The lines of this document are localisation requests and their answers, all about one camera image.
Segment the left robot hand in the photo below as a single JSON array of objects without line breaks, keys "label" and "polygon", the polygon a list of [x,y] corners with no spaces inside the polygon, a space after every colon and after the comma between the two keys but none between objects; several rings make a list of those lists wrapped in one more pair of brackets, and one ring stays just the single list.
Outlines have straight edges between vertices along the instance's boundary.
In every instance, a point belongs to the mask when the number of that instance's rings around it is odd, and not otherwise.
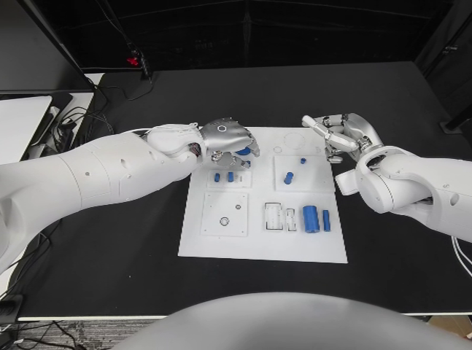
[{"label": "left robot hand", "polygon": [[211,121],[199,129],[199,133],[203,139],[203,154],[211,162],[224,168],[250,169],[250,161],[238,157],[238,152],[245,149],[255,158],[260,156],[257,139],[250,130],[228,117]]}]

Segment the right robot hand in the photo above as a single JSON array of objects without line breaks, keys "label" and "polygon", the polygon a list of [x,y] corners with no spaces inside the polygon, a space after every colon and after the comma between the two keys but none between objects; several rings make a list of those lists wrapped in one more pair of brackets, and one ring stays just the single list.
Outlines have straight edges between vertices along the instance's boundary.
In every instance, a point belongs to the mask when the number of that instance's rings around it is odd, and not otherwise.
[{"label": "right robot hand", "polygon": [[358,162],[362,155],[382,147],[382,141],[372,125],[355,113],[332,114],[322,117],[302,117],[302,126],[310,128],[325,143],[326,161],[342,162],[346,153]]}]

